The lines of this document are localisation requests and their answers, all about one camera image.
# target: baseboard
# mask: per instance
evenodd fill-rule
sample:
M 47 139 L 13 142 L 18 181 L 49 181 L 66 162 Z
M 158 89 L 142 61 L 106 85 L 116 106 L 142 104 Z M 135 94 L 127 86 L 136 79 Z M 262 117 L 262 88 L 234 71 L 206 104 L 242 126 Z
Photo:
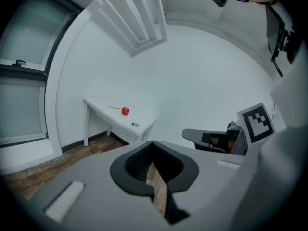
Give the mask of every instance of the baseboard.
M 99 134 L 96 134 L 96 135 L 93 135 L 93 136 L 88 138 L 88 141 L 91 142 L 91 141 L 96 140 L 96 139 L 98 139 L 98 138 L 100 138 L 100 137 L 102 137 L 102 136 L 104 136 L 106 134 L 107 134 L 107 131 L 99 133 Z M 61 149 L 62 149 L 62 152 L 64 153 L 64 152 L 68 152 L 68 151 L 70 151 L 72 149 L 75 149 L 76 147 L 79 147 L 81 145 L 83 145 L 83 140 L 77 141 L 77 142 L 72 143 L 72 144 L 68 144 L 66 146 L 63 146 Z
M 88 141 L 91 142 L 91 141 L 96 140 L 96 139 L 98 139 L 98 138 L 100 138 L 102 136 L 105 136 L 106 134 L 107 134 L 107 131 L 99 133 L 99 134 L 96 134 L 94 136 L 89 137 Z M 129 143 L 127 143 L 125 140 L 121 139 L 119 136 L 115 135 L 113 132 L 111 132 L 110 135 L 111 135 L 112 138 L 114 138 L 115 140 L 119 141 L 121 144 L 129 145 Z M 72 144 L 68 144 L 68 145 L 62 147 L 62 152 L 63 153 L 64 152 L 68 152 L 68 151 L 70 151 L 72 149 L 75 149 L 78 146 L 81 146 L 81 145 L 83 145 L 83 140 L 77 141 L 77 142 L 72 143 Z
M 119 141 L 123 145 L 129 145 L 125 140 L 121 139 L 119 136 L 115 135 L 113 132 L 110 133 L 110 136 L 114 138 L 116 141 Z
M 14 146 L 14 145 L 19 145 L 19 144 L 25 144 L 25 143 L 30 143 L 30 142 L 34 142 L 34 141 L 39 141 L 39 140 L 44 140 L 47 139 L 46 138 L 41 138 L 41 139 L 35 139 L 35 140 L 29 140 L 29 141 L 23 141 L 23 142 L 16 142 L 16 143 L 11 143 L 11 144 L 0 144 L 0 148 L 4 148 L 4 147 L 9 147 L 9 146 Z

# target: window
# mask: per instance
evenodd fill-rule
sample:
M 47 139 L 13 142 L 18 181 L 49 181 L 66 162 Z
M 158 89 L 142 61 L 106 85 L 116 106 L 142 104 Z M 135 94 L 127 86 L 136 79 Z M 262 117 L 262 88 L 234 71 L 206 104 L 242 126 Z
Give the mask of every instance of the window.
M 44 139 L 44 93 L 56 48 L 81 8 L 23 0 L 0 38 L 0 147 Z

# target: small round object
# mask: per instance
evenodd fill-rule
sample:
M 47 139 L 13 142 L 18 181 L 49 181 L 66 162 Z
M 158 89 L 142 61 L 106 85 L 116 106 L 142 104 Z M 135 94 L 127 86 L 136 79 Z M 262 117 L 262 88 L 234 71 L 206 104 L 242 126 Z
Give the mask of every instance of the small round object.
M 128 107 L 123 107 L 122 108 L 122 114 L 127 116 L 129 114 L 129 108 Z

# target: black cable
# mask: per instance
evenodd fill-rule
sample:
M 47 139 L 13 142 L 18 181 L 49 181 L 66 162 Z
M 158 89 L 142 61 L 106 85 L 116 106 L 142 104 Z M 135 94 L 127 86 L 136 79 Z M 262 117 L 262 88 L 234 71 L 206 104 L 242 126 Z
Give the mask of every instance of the black cable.
M 280 71 L 279 67 L 277 66 L 277 63 L 276 63 L 275 59 L 273 59 L 273 63 L 274 63 L 274 65 L 275 65 L 275 68 L 277 69 L 278 74 L 279 74 L 280 77 L 282 78 L 282 77 L 283 77 L 283 74 L 282 74 L 282 72 Z

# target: table leg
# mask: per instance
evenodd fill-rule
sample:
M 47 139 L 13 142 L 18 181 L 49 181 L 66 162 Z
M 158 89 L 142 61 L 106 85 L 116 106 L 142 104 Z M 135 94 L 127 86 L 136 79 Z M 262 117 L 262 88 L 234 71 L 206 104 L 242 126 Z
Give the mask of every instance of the table leg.
M 85 102 L 84 114 L 83 114 L 83 144 L 84 146 L 88 146 L 88 136 L 89 136 L 89 113 L 90 108 L 88 103 Z
M 107 136 L 110 136 L 111 128 L 112 128 L 112 126 L 108 123 L 107 124 Z
M 142 135 L 142 140 L 141 141 L 148 141 L 151 129 L 152 129 L 152 126 Z
M 133 137 L 132 140 L 131 140 L 131 144 L 139 143 L 141 141 L 141 137 L 142 137 L 142 135 L 140 137 L 137 137 L 137 136 Z

